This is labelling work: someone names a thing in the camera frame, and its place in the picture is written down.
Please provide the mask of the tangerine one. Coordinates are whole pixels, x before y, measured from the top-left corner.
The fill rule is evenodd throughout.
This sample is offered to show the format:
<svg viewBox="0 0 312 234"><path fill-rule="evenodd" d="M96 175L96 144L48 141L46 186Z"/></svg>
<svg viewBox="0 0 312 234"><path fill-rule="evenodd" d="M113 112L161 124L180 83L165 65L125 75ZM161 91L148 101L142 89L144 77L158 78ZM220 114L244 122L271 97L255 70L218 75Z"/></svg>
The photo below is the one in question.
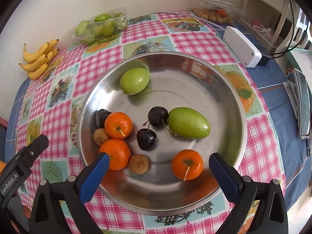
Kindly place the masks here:
<svg viewBox="0 0 312 234"><path fill-rule="evenodd" d="M109 169L118 171L128 165L131 151L126 142L121 139L109 139L102 144L100 152L109 155Z"/></svg>

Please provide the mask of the brown longan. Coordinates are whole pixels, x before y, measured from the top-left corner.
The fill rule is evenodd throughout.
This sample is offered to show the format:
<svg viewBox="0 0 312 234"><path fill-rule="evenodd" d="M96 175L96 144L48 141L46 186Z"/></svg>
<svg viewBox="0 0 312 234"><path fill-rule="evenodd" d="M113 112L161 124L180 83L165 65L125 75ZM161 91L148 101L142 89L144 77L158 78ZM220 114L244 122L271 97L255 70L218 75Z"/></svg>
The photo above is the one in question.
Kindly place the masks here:
<svg viewBox="0 0 312 234"><path fill-rule="evenodd" d="M104 128L98 128L93 134L93 139L97 145L102 146L110 137Z"/></svg>
<svg viewBox="0 0 312 234"><path fill-rule="evenodd" d="M149 159L145 155L135 154L129 159L128 168L134 174L144 174L149 169Z"/></svg>

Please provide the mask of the tangerine with stem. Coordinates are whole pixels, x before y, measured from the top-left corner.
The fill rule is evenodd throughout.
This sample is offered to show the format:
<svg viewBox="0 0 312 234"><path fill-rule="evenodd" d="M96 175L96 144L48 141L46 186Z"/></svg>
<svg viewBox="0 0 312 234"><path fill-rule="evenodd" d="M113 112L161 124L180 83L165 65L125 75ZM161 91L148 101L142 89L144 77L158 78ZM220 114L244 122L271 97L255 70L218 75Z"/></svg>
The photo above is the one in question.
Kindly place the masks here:
<svg viewBox="0 0 312 234"><path fill-rule="evenodd" d="M125 113L114 112L106 118L104 128L109 137L126 139L132 132L133 123Z"/></svg>

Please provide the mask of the green fruit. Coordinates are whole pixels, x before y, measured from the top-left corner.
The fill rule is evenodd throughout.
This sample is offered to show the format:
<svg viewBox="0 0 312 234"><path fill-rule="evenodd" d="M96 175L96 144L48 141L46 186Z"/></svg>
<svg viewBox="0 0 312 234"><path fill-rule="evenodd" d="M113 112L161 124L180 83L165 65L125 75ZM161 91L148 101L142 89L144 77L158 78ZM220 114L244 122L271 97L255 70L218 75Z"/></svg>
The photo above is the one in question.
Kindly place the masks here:
<svg viewBox="0 0 312 234"><path fill-rule="evenodd" d="M202 139L210 134L210 123L198 111L189 107L177 107L169 112L169 129L177 136Z"/></svg>
<svg viewBox="0 0 312 234"><path fill-rule="evenodd" d="M120 88L126 95L136 95L143 91L150 81L150 72L144 68L133 68L122 75Z"/></svg>

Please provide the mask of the plastic tray of green fruits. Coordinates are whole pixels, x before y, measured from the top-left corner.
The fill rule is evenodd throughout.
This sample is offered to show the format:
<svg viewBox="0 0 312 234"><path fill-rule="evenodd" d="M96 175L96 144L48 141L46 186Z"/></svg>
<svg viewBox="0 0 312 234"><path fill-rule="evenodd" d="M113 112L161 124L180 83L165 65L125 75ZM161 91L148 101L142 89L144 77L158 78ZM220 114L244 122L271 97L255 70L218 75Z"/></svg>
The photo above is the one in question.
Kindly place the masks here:
<svg viewBox="0 0 312 234"><path fill-rule="evenodd" d="M72 39L80 45L91 45L100 37L120 33L128 26L128 15L124 7L98 13L84 19L74 28Z"/></svg>

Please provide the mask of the pink checkered tablecloth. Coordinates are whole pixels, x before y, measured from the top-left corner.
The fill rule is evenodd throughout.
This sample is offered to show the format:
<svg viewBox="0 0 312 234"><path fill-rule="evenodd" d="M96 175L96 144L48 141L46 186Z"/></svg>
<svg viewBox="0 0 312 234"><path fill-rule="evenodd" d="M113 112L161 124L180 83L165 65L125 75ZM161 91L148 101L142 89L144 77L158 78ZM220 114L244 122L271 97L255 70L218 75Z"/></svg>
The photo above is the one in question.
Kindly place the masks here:
<svg viewBox="0 0 312 234"><path fill-rule="evenodd" d="M87 92L113 65L133 54L173 50L197 56L239 81L244 78L253 91L243 102L248 141L239 167L255 180L276 177L293 204L307 188L311 158L297 137L293 110L282 86L284 73L275 61L245 69L222 40L223 30L183 15L157 13L131 19L117 34L101 37L91 47L72 44L62 49L37 80L20 86L12 108L6 136L6 158L29 144L39 133L49 147L35 161L32 174L19 189L22 204L32 206L39 182L64 181L82 168L77 147L78 113Z"/></svg>

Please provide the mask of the yellow banana bunch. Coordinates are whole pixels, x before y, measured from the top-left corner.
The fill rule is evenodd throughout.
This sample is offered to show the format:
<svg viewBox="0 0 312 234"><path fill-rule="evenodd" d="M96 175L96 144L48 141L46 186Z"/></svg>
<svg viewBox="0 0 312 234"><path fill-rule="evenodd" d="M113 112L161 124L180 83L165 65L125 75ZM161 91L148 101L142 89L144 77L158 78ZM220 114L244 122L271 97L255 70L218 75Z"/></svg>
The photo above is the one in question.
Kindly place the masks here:
<svg viewBox="0 0 312 234"><path fill-rule="evenodd" d="M23 44L23 60L26 64L19 63L19 66L27 73L31 80L41 77L48 69L49 63L58 54L56 48L59 39L53 39L44 43L36 52L28 52L27 44Z"/></svg>

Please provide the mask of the white framed tablet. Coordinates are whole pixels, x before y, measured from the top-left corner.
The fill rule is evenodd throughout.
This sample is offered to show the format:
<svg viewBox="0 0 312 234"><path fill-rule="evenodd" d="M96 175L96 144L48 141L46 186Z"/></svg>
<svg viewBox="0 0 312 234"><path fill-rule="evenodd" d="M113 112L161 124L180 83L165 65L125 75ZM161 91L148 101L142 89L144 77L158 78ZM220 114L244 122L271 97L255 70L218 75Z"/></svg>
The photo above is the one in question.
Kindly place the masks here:
<svg viewBox="0 0 312 234"><path fill-rule="evenodd" d="M309 139L311 107L308 83L305 75L298 69L294 69L293 76L295 82L287 80L282 84L298 121L298 136L301 139Z"/></svg>

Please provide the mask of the white plastic box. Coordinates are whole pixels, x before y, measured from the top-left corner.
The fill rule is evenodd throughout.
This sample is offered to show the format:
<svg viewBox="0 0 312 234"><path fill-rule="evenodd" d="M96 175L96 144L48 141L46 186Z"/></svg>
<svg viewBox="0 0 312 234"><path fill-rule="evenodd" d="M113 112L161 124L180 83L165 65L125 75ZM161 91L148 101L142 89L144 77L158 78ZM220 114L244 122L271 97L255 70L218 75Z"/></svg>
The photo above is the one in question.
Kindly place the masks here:
<svg viewBox="0 0 312 234"><path fill-rule="evenodd" d="M239 29L227 26L223 41L229 46L245 68L265 66L271 56L264 49L254 45Z"/></svg>

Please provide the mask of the white shelf furniture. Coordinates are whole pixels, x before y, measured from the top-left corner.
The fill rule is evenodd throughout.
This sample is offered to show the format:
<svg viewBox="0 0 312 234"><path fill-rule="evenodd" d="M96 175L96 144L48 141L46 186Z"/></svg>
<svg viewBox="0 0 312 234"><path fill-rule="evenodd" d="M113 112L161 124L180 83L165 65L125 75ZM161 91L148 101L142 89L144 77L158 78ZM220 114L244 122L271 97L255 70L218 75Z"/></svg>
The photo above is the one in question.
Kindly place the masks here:
<svg viewBox="0 0 312 234"><path fill-rule="evenodd" d="M311 23L294 0L244 0L241 22L271 52L311 48Z"/></svg>

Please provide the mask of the clear box of longans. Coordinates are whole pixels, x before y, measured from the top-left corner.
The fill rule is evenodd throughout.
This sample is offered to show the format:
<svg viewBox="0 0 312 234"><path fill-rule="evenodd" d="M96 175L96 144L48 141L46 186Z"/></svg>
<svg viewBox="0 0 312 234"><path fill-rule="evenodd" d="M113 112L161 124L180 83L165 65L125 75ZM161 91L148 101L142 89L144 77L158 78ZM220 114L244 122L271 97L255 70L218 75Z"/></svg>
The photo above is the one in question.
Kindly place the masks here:
<svg viewBox="0 0 312 234"><path fill-rule="evenodd" d="M226 0L191 0L191 11L212 23L234 26L245 12Z"/></svg>

